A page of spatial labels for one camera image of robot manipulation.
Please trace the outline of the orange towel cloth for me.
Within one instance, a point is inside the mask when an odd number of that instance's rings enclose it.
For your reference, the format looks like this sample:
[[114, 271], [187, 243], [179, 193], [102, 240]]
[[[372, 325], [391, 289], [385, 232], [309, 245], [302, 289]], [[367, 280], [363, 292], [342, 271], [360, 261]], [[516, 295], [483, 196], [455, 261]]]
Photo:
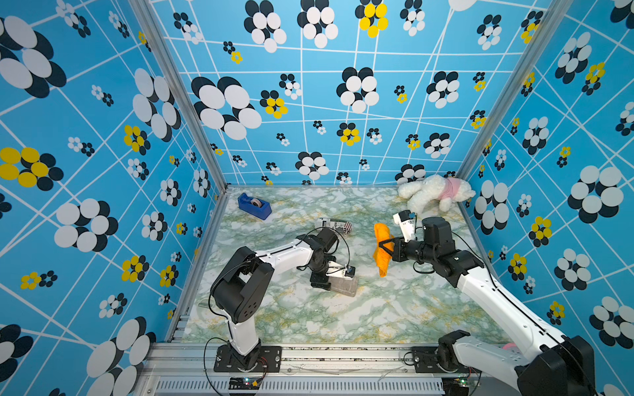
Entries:
[[376, 237], [376, 250], [373, 258], [379, 271], [380, 277], [386, 277], [392, 254], [394, 251], [394, 242], [391, 231], [386, 224], [374, 224], [374, 234]]

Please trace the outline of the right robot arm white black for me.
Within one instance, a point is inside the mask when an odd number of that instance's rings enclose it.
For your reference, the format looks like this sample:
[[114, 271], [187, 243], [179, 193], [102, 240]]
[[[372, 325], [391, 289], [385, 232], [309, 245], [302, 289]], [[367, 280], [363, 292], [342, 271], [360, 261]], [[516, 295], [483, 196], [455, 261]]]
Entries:
[[423, 219], [409, 211], [395, 214], [401, 236], [375, 224], [374, 258], [381, 276], [391, 262], [429, 264], [431, 272], [475, 301], [516, 346], [514, 350], [485, 343], [467, 331], [448, 333], [438, 341], [436, 360], [444, 371], [462, 367], [483, 372], [522, 395], [595, 395], [594, 349], [580, 336], [569, 338], [539, 318], [495, 280], [473, 252], [457, 248], [449, 222]]

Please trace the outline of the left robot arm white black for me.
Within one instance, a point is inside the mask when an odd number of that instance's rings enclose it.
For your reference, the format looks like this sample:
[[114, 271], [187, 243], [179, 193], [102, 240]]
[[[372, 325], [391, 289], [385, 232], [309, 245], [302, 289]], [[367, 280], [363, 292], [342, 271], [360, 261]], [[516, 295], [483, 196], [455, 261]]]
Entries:
[[310, 286], [355, 296], [356, 269], [336, 261], [335, 252], [345, 239], [336, 229], [320, 226], [296, 237], [289, 244], [254, 251], [241, 247], [227, 262], [210, 288], [209, 301], [229, 327], [229, 350], [246, 365], [256, 358], [261, 340], [254, 315], [275, 275], [292, 269], [310, 272]]

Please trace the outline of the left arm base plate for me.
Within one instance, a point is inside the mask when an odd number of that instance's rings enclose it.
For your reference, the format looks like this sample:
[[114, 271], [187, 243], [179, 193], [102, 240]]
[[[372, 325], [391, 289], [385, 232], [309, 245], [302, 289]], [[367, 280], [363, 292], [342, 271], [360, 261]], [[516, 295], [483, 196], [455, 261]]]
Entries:
[[257, 346], [248, 355], [242, 356], [231, 345], [222, 345], [217, 349], [213, 371], [278, 373], [281, 363], [282, 348], [280, 346]]

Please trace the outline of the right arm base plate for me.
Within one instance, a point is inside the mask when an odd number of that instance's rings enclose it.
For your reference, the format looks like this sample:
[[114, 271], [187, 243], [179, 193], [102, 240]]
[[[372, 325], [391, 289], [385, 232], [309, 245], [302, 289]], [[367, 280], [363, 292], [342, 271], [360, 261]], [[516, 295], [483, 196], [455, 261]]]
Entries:
[[443, 346], [413, 346], [414, 369], [422, 374], [474, 374], [480, 371], [459, 363], [456, 356]]

